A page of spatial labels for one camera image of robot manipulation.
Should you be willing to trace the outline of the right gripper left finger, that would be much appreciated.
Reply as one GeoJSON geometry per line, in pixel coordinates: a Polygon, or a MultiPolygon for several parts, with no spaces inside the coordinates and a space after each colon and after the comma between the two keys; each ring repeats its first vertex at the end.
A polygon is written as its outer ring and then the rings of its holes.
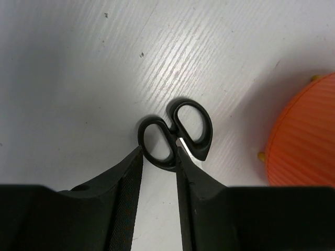
{"type": "Polygon", "coordinates": [[[71,190],[1,185],[1,250],[131,250],[143,153],[71,190]]]}

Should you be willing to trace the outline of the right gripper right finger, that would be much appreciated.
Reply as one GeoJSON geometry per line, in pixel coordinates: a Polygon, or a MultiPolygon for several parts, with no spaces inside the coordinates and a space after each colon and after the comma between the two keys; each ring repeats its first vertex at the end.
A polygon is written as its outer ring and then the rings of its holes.
{"type": "Polygon", "coordinates": [[[184,250],[334,250],[331,187],[227,187],[177,154],[184,250]]]}

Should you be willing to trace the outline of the black handled scissors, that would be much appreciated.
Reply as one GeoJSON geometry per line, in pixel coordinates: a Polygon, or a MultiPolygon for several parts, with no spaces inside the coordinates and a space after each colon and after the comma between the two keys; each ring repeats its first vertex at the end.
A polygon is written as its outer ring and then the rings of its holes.
{"type": "Polygon", "coordinates": [[[211,143],[213,140],[213,124],[211,118],[206,109],[198,102],[189,98],[177,98],[170,102],[167,108],[167,114],[171,120],[171,127],[169,128],[163,118],[150,115],[145,117],[138,126],[138,144],[142,147],[144,157],[154,166],[175,172],[176,161],[177,161],[177,144],[176,141],[180,141],[184,147],[184,151],[187,155],[197,160],[199,163],[206,160],[211,143]],[[184,106],[193,107],[198,111],[203,122],[203,131],[200,139],[193,141],[178,116],[179,110],[184,106]],[[147,127],[150,125],[156,125],[160,128],[163,133],[167,144],[170,148],[170,154],[166,159],[158,159],[153,157],[144,142],[144,133],[147,127]]]}

